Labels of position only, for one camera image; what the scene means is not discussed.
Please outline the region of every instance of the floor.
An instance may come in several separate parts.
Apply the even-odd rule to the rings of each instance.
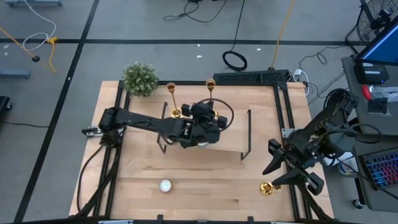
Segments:
[[[231,71],[221,55],[231,48],[231,41],[225,40],[234,37],[242,1],[228,0],[210,23],[198,23],[187,17],[163,20],[166,15],[180,14],[185,3],[186,0],[67,0],[62,7],[33,5],[39,14],[57,24],[55,35],[60,43],[53,58],[56,74],[32,62],[0,34],[0,67],[28,69],[32,74],[27,80],[0,79],[0,95],[10,96],[13,103],[12,111],[4,119],[36,125],[51,122],[55,127],[47,132],[46,128],[0,126],[0,223],[14,221],[46,133],[52,131],[23,220],[68,215],[86,144],[80,130],[91,124],[101,82],[119,80],[124,66],[135,62],[153,64],[161,80],[206,80],[214,73]],[[204,0],[192,16],[209,19],[222,3]],[[263,40],[235,46],[235,51],[247,58],[248,71],[266,70],[271,65],[275,41],[289,6],[290,0],[246,1],[238,40]],[[327,45],[342,45],[356,21],[358,6],[357,0],[297,1],[282,38],[289,41],[279,47],[275,68],[293,72],[304,56]],[[94,18],[86,26],[91,10],[95,12]],[[0,26],[21,40],[36,32],[52,31],[51,24],[23,4],[11,9],[0,2]],[[79,47],[81,37],[87,38],[87,42]],[[124,40],[124,44],[115,39]],[[50,52],[47,44],[34,51],[45,63]],[[310,82],[323,88],[341,73],[341,57],[351,54],[348,47],[328,49],[324,52],[326,65],[314,57],[302,62],[302,67]],[[77,59],[76,66],[71,66]],[[336,87],[347,87],[345,77],[330,89]],[[64,104],[57,106],[67,88]],[[308,101],[314,96],[311,88]],[[312,116],[321,110],[322,104],[322,100],[317,100],[310,105]],[[58,120],[52,120],[54,112],[60,112]],[[350,202],[358,197],[354,180],[342,177],[336,169],[326,170],[325,174],[336,218],[358,223],[398,220],[396,213],[356,210]]]

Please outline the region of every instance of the green plant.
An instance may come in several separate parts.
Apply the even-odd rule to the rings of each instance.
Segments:
[[[157,89],[158,76],[152,65],[136,63],[123,70],[124,87],[133,96],[150,96]]]

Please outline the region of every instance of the wooden tabletop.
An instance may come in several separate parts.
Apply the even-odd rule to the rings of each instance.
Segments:
[[[117,87],[118,82],[102,83],[94,125],[98,124],[104,109],[114,106]],[[295,126],[302,128],[311,120],[304,86],[288,83],[288,88]],[[282,92],[280,96],[285,126],[289,127]],[[209,93],[205,86],[177,85],[175,97],[177,106],[182,103],[191,105],[208,98]],[[267,150],[268,140],[274,138],[281,142],[273,87],[217,85],[213,97],[229,103],[236,115],[231,130],[222,132],[220,142],[207,148],[183,149],[174,145],[168,146],[163,154],[156,143],[156,133],[134,128],[126,130],[111,218],[155,220],[158,214],[162,214],[165,220],[245,221],[248,216],[253,216],[255,221],[294,220],[288,186],[282,186],[280,191],[268,197],[259,192],[261,182],[271,182],[285,172],[283,165],[271,174],[262,175],[272,159]],[[132,98],[129,111],[159,118],[164,102],[170,106],[172,98],[161,85],[150,97]],[[227,107],[222,104],[215,103],[215,110],[230,117]],[[252,116],[252,152],[241,161],[240,152],[248,146],[248,110]],[[99,138],[88,140],[82,164],[99,148],[99,141]],[[104,151],[100,152],[86,168],[81,187],[82,204],[98,186],[103,155]],[[320,164],[309,172],[315,172],[325,180]],[[173,185],[166,194],[159,190],[159,182],[163,179],[169,179]],[[297,193],[300,214],[304,217],[301,194]],[[107,196],[106,190],[102,205],[105,205]],[[323,192],[314,198],[332,217],[326,184]],[[76,212],[75,193],[70,214]],[[103,212],[104,206],[101,206],[100,213]]]

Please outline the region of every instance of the black metal frame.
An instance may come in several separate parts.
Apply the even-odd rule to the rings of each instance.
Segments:
[[[176,85],[204,85],[205,82],[202,81],[159,81],[159,85],[166,85],[169,82],[173,82]],[[289,126],[290,128],[294,128],[294,120],[293,120],[293,114],[292,114],[292,109],[290,105],[290,99],[289,99],[289,92],[287,89],[287,84],[286,82],[262,82],[260,81],[259,83],[253,83],[253,82],[241,82],[241,83],[231,83],[231,82],[218,82],[217,85],[231,85],[231,86],[272,86],[274,89],[274,96],[275,96],[275,105],[277,109],[277,115],[278,115],[278,120],[279,120],[279,128],[280,128],[280,135],[283,138],[283,133],[282,129],[285,128],[284,124],[284,117],[282,113],[282,106],[280,103],[280,96],[279,96],[279,89],[282,90],[284,94],[284,101],[285,101],[285,106],[286,106],[286,111],[287,111],[287,119],[289,121]],[[115,105],[119,106],[121,102],[121,95],[123,92],[123,86],[124,83],[122,81],[119,81],[118,85],[118,93],[116,95],[116,101]],[[128,110],[128,106],[130,103],[130,96],[129,94],[126,95],[126,99],[124,102],[124,109]],[[162,117],[164,117],[165,114],[165,107],[167,106],[167,103],[164,103],[163,107],[163,112],[162,112]],[[246,153],[246,155],[241,155],[243,159],[251,152],[251,110],[248,110],[249,114],[249,151]],[[116,159],[116,164],[117,166],[119,165],[119,160],[120,160],[120,154],[121,154],[121,148],[122,148],[122,143],[123,143],[123,136],[121,135],[120,137],[120,144],[119,147],[116,148],[115,152],[115,159]],[[157,138],[157,143],[159,144],[161,150],[163,153],[165,153],[165,148],[162,148],[160,143],[160,136]],[[108,163],[109,163],[109,158],[111,155],[111,150],[106,149],[104,159],[103,159],[103,166],[101,170],[101,176],[100,176],[100,181],[104,180],[104,177],[106,175],[107,169],[108,169]],[[111,214],[111,209],[112,209],[112,204],[113,204],[113,196],[114,196],[114,190],[115,190],[115,185],[116,185],[116,179],[117,179],[117,174],[118,174],[118,169],[114,171],[114,175],[112,177],[112,180],[109,184],[109,192],[108,192],[108,200],[106,202],[106,210],[105,210],[105,215],[104,216],[99,216],[99,209],[101,206],[101,197],[98,199],[97,203],[94,206],[93,209],[93,216],[92,217],[70,217],[66,219],[58,219],[58,220],[45,220],[45,221],[39,221],[40,223],[80,223],[80,222],[98,222],[98,220],[109,220],[110,219],[110,214]],[[298,201],[297,201],[297,194],[295,191],[295,187],[293,185],[289,186],[289,191],[290,191],[290,198],[292,200],[292,210],[293,210],[293,215],[295,221],[300,221],[301,223],[331,223],[330,221],[324,221],[324,220],[312,220],[311,216],[311,209],[309,208],[308,205],[306,205],[307,201],[303,198],[304,201],[304,208],[305,208],[305,213],[306,213],[306,219],[303,219],[300,217],[300,212],[299,212],[299,206],[298,206]],[[184,220],[163,220],[163,215],[158,215],[157,220],[134,220],[134,223],[200,223],[201,221],[184,221]],[[242,221],[236,221],[236,222],[225,222],[225,221],[203,221],[207,224],[213,223],[213,224],[221,224],[221,223],[249,223],[249,224],[254,224],[254,223],[271,223],[271,222],[255,222],[253,217],[248,217],[247,222],[242,222]]]

